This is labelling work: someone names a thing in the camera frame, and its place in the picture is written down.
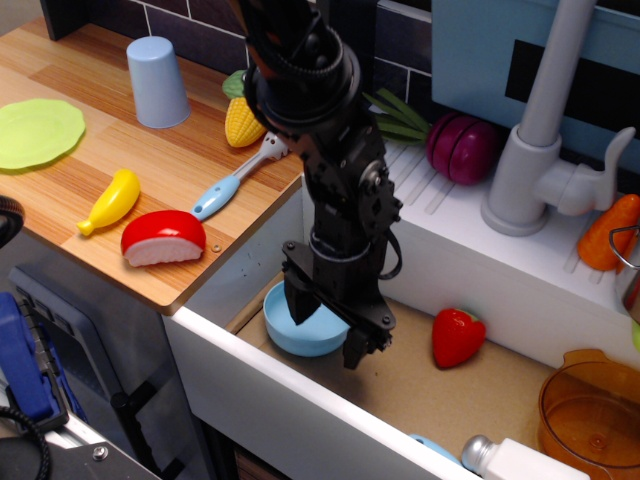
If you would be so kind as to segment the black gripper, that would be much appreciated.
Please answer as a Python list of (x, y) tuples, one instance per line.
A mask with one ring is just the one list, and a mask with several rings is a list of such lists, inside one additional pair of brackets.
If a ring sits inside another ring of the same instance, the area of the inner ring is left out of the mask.
[(285, 298), (294, 323), (303, 324), (321, 305), (347, 323), (342, 348), (346, 369), (356, 369), (367, 354), (392, 343), (396, 319), (379, 283), (396, 276), (395, 269), (383, 271), (387, 249), (395, 247), (394, 238), (379, 238), (340, 258), (314, 243), (289, 240), (282, 245)]

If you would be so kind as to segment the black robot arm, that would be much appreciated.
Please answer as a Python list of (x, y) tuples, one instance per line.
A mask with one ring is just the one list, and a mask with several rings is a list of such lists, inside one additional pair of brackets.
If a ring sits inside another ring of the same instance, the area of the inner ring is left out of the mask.
[(235, 1), (251, 64), (244, 91), (257, 119), (302, 161), (314, 206), (306, 243), (283, 246), (289, 312), (303, 323), (326, 307), (348, 324), (343, 361), (386, 349), (396, 320), (379, 284), (398, 251), (385, 146), (362, 94), (361, 69), (306, 1)]

